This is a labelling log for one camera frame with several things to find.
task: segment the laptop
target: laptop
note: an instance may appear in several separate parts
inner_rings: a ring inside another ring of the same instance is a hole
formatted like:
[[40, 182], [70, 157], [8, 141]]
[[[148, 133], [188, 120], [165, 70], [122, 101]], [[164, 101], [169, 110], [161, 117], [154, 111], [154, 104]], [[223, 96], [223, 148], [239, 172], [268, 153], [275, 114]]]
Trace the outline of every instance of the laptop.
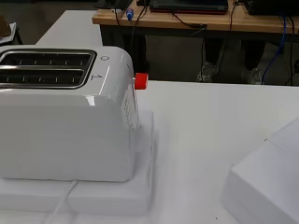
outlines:
[[244, 5], [250, 15], [299, 15], [298, 0], [245, 0]]
[[151, 0], [150, 11], [195, 13], [195, 14], [225, 14], [227, 0]]

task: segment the gray floor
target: gray floor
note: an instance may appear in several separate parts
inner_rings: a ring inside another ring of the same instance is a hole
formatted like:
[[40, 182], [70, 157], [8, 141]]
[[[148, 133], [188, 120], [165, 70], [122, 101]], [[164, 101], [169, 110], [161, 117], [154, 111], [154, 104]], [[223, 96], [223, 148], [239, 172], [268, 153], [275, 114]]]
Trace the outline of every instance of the gray floor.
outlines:
[[[20, 26], [24, 44], [35, 44], [47, 32], [65, 10], [91, 9], [93, 2], [54, 2], [42, 1], [36, 3], [1, 3], [0, 14], [8, 21], [15, 21]], [[201, 62], [201, 39], [147, 36], [148, 60], [150, 62], [149, 78], [153, 80], [193, 82], [199, 72]], [[277, 46], [267, 44], [260, 66], [265, 69], [277, 50]], [[289, 44], [286, 44], [284, 54], [281, 54], [271, 67], [265, 83], [269, 85], [284, 85], [289, 75]], [[294, 45], [294, 59], [299, 58], [298, 45]], [[221, 73], [214, 78], [219, 83], [245, 83], [240, 73], [244, 61], [244, 52], [240, 41], [231, 40]]]

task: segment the red lever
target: red lever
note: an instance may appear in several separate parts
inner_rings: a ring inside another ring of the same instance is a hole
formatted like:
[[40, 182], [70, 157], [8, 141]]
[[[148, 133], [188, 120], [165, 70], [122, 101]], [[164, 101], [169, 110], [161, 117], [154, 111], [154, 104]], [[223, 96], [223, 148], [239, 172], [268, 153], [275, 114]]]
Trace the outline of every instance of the red lever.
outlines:
[[145, 90], [148, 87], [149, 75], [147, 73], [136, 73], [135, 89]]

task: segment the sneaker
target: sneaker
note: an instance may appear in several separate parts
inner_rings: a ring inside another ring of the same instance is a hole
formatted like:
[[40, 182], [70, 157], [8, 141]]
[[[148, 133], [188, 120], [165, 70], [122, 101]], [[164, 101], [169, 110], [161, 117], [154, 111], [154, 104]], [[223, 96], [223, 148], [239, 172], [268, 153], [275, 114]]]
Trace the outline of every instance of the sneaker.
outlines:
[[262, 77], [260, 68], [256, 67], [252, 70], [243, 69], [241, 76], [251, 85], [262, 85]]
[[205, 62], [203, 65], [203, 74], [197, 75], [196, 82], [212, 82], [212, 78], [218, 73], [218, 66]]

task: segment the cable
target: cable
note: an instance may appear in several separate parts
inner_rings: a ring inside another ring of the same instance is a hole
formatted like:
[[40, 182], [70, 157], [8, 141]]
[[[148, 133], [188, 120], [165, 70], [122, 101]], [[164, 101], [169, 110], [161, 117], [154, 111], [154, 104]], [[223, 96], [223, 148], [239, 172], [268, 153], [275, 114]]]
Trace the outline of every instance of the cable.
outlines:
[[59, 210], [61, 209], [61, 207], [63, 206], [67, 196], [70, 194], [70, 192], [75, 188], [75, 186], [77, 185], [78, 181], [77, 180], [73, 180], [69, 185], [67, 190], [65, 191], [65, 193], [62, 195], [61, 200], [57, 203], [57, 205], [55, 206], [52, 214], [50, 215], [49, 218], [47, 218], [45, 224], [51, 224], [53, 222], [53, 220], [55, 219], [55, 217], [57, 216]]
[[133, 30], [132, 30], [132, 35], [131, 35], [131, 57], [134, 57], [134, 54], [133, 54], [133, 40], [134, 40], [134, 31], [135, 31], [135, 27], [136, 25], [138, 24], [139, 20], [142, 18], [142, 14], [143, 12], [146, 10], [145, 14], [147, 13], [148, 11], [148, 7], [146, 5], [146, 0], [144, 1], [144, 6], [141, 10], [141, 12], [139, 13], [138, 17], [137, 17], [137, 20], [135, 21], [134, 23], [134, 27], [133, 27]]
[[232, 27], [233, 27], [233, 15], [234, 15], [235, 7], [236, 7], [236, 6], [239, 6], [239, 3], [238, 3], [238, 2], [234, 2], [234, 7], [233, 7], [233, 10], [232, 10], [232, 12], [231, 12], [230, 30], [229, 30], [229, 33], [228, 33], [228, 35], [227, 35], [227, 37], [226, 37], [225, 43], [224, 43], [223, 54], [222, 54], [222, 57], [221, 57], [221, 63], [219, 64], [218, 74], [221, 72], [221, 67], [222, 67], [222, 63], [223, 63], [224, 56], [225, 56], [226, 48], [227, 48], [228, 41], [229, 41], [230, 36], [231, 36]]
[[262, 77], [262, 85], [263, 85], [263, 81], [264, 81], [264, 78], [269, 70], [269, 68], [271, 67], [272, 63], [277, 59], [281, 49], [283, 48], [284, 46], [284, 39], [285, 39], [285, 34], [286, 34], [286, 28], [287, 28], [287, 22], [286, 22], [286, 17], [283, 16], [283, 35], [281, 37], [281, 40], [280, 40], [280, 44], [279, 44], [279, 47], [278, 47], [278, 50], [276, 52], [276, 54], [274, 55], [274, 57], [272, 58], [272, 60], [270, 61], [270, 63], [268, 64], [267, 68], [264, 70], [264, 73], [263, 73], [263, 77]]
[[[295, 63], [295, 67], [298, 67], [299, 66], [299, 62], [298, 61], [296, 61], [296, 63]], [[294, 70], [293, 71], [293, 74], [289, 77], [289, 79], [284, 83], [284, 85], [286, 86], [288, 83], [289, 83], [289, 81], [291, 80], [291, 78], [293, 78], [294, 76], [296, 75], [296, 71]]]
[[115, 14], [116, 22], [118, 23], [118, 26], [120, 26], [120, 21], [119, 21], [118, 13], [116, 12], [116, 4], [114, 4], [114, 14]]
[[199, 33], [199, 32], [201, 32], [201, 31], [203, 31], [203, 30], [206, 29], [206, 24], [187, 23], [187, 22], [183, 21], [183, 20], [182, 20], [178, 15], [176, 15], [174, 12], [171, 12], [171, 14], [172, 14], [174, 17], [176, 17], [176, 18], [178, 19], [178, 21], [180, 21], [181, 23], [183, 23], [183, 24], [186, 25], [186, 26], [189, 26], [189, 27], [191, 27], [191, 28], [193, 28], [193, 29], [199, 29], [199, 28], [201, 28], [200, 31], [196, 31], [195, 33], [193, 33], [193, 35], [194, 35], [194, 34], [197, 34], [197, 33]]
[[294, 37], [294, 34], [295, 34], [295, 24], [293, 22], [293, 19], [292, 19], [292, 16], [289, 16], [290, 18], [290, 21], [292, 23], [292, 39], [291, 39], [291, 49], [290, 49], [290, 71], [291, 71], [291, 75], [290, 75], [290, 79], [291, 79], [291, 86], [293, 86], [293, 75], [294, 75], [294, 72], [292, 71], [292, 43], [293, 43], [293, 37]]
[[202, 82], [204, 82], [203, 79], [203, 65], [204, 65], [204, 45], [205, 45], [205, 39], [203, 38], [202, 47], [201, 47], [201, 64], [200, 64], [200, 78], [202, 79]]

